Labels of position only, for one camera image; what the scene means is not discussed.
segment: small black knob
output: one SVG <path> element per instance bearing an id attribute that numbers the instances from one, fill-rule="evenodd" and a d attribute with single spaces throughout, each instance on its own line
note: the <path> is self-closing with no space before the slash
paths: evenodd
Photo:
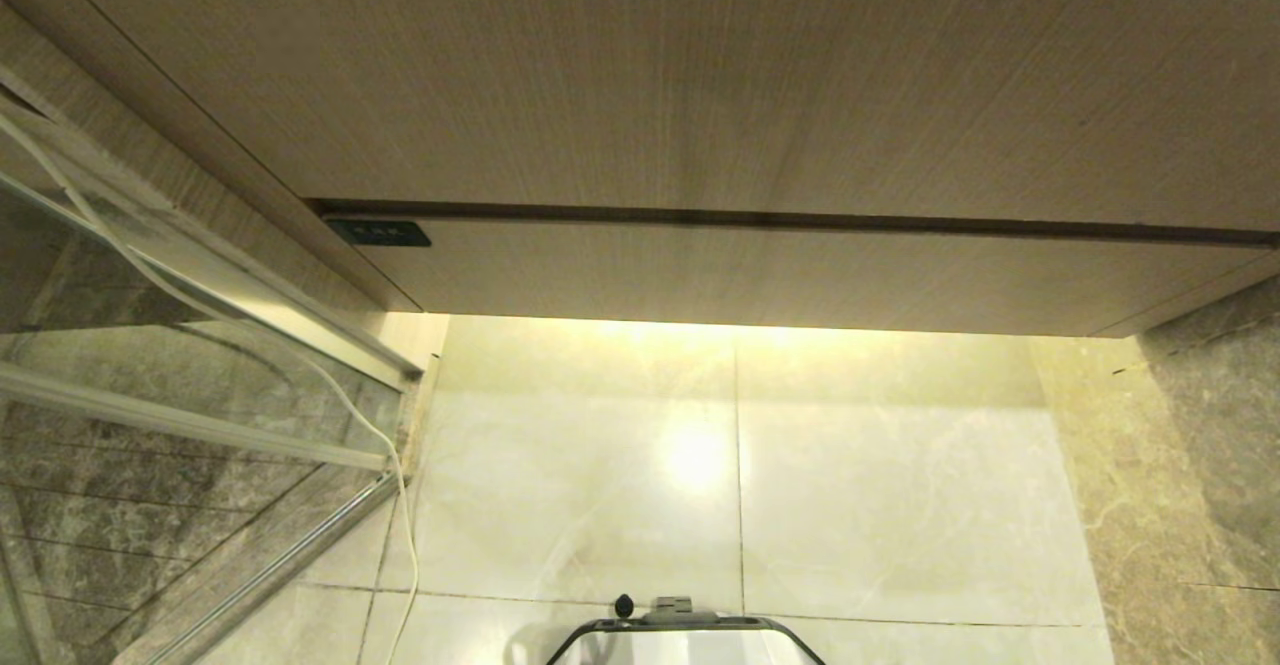
<path id="1" fill-rule="evenodd" d="M 613 611 L 618 614 L 618 618 L 626 620 L 636 611 L 636 604 L 631 600 L 630 595 L 622 593 L 616 601 L 613 601 Z"/>

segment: white tile floor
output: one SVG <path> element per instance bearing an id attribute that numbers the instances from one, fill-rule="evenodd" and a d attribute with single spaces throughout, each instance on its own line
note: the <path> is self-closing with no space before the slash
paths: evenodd
<path id="1" fill-rule="evenodd" d="M 456 317 L 426 448 L 398 664 L 541 665 L 622 592 L 832 664 L 1111 662 L 1020 338 Z M 390 514 L 205 662 L 384 662 Z"/>

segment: white cable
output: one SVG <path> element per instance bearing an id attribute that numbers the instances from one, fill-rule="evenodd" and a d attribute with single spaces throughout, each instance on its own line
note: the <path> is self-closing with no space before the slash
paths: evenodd
<path id="1" fill-rule="evenodd" d="M 396 483 L 399 487 L 399 500 L 402 505 L 402 513 L 404 515 L 404 538 L 408 542 L 410 560 L 413 564 L 413 586 L 410 588 L 408 605 L 404 607 L 404 615 L 401 618 L 399 628 L 396 630 L 396 638 L 392 641 L 392 650 L 387 655 L 387 665 L 392 665 L 392 660 L 396 657 L 396 651 L 399 647 L 401 637 L 404 633 L 404 625 L 408 624 L 410 613 L 413 610 L 413 597 L 415 595 L 417 595 L 419 575 L 420 575 L 417 564 L 417 547 L 413 542 L 413 519 L 411 518 L 408 510 L 408 494 L 406 492 L 404 487 L 404 471 L 403 465 L 401 464 L 399 455 L 396 451 L 396 442 L 393 442 L 388 436 L 385 436 L 381 431 L 379 431 L 379 428 L 374 427 L 374 425 L 369 422 L 369 418 L 366 418 L 366 416 L 361 413 L 358 407 L 356 407 L 355 402 L 351 400 L 351 396 L 347 396 L 347 391 L 344 391 L 343 387 L 338 384 L 338 381 L 333 379 L 333 375 L 325 372 L 325 370 L 321 368 L 321 366 L 317 364 L 316 361 L 312 361 L 307 358 L 307 356 L 301 354 L 301 352 L 297 352 L 296 343 L 288 340 L 288 338 L 282 336 L 282 334 L 273 331 L 273 329 L 259 326 L 259 324 L 244 322 L 243 320 L 230 318 L 228 317 L 228 315 L 219 313 L 218 309 L 210 308 L 210 306 L 206 306 L 201 301 L 196 301 L 195 297 L 187 295 L 186 292 L 178 290 L 177 286 L 173 286 L 172 283 L 161 278 L 160 272 L 156 272 L 156 270 L 151 267 L 151 263 L 147 263 L 146 260 L 142 260 L 141 254 L 137 254 L 137 252 L 133 251 L 133 247 L 128 246 L 127 242 L 120 240 L 120 237 L 115 235 L 115 231 L 106 224 L 106 220 L 101 219 L 100 215 L 97 214 L 97 210 L 93 208 L 93 206 L 88 203 L 86 197 L 81 194 L 79 188 L 73 185 L 70 178 L 67 176 L 63 169 L 60 169 L 58 164 L 55 164 L 54 160 L 50 159 L 49 153 L 45 153 L 45 148 L 37 145 L 37 142 L 31 136 L 27 136 L 26 130 L 19 128 L 18 124 L 14 123 L 12 119 L 9 119 L 9 116 L 5 115 L 4 113 L 0 113 L 0 129 L 3 129 L 5 133 L 13 137 L 14 141 L 17 141 L 18 145 L 27 151 L 27 153 L 31 153 L 32 159 L 36 159 L 36 162 L 40 162 L 40 166 L 44 168 L 45 171 L 49 173 L 49 176 L 54 178 L 54 182 L 56 182 L 58 185 L 63 188 L 68 199 L 70 199 L 72 203 L 76 205 L 76 207 L 81 211 L 81 214 L 84 215 L 84 219 L 88 220 L 91 226 L 96 228 L 99 234 L 104 238 L 104 240 L 108 240 L 109 244 L 113 247 L 113 249 L 115 249 L 115 252 L 119 252 L 119 254 L 122 254 L 124 260 L 128 260 L 128 263 L 133 265 L 133 269 L 138 270 L 138 272 L 142 274 L 142 278 L 147 278 L 148 281 L 151 281 L 151 285 L 159 286 L 161 292 L 166 293 L 166 295 L 169 297 L 173 297 L 174 301 L 179 301 L 182 302 L 182 304 L 188 306 L 188 308 L 196 309 L 197 313 L 202 313 L 210 318 L 215 318 L 220 324 L 228 324 L 228 326 L 230 327 L 242 329 L 242 331 L 252 334 L 265 332 L 266 336 L 274 338 L 274 340 L 283 343 L 284 352 L 288 352 L 288 354 L 292 354 L 298 361 L 302 361 L 303 364 L 307 364 L 310 366 L 311 370 L 315 370 L 315 372 L 320 375 L 320 379 L 324 379 L 324 382 L 328 384 L 330 390 L 334 391 L 334 395 L 338 395 L 338 400 L 342 402 L 342 405 L 346 407 L 348 413 L 351 413 L 353 418 L 356 418 L 356 422 L 364 425 L 365 428 L 369 428 L 369 432 L 375 434 L 375 436 L 378 436 L 379 440 L 384 442 L 388 454 L 390 457 L 393 469 L 396 471 Z"/>

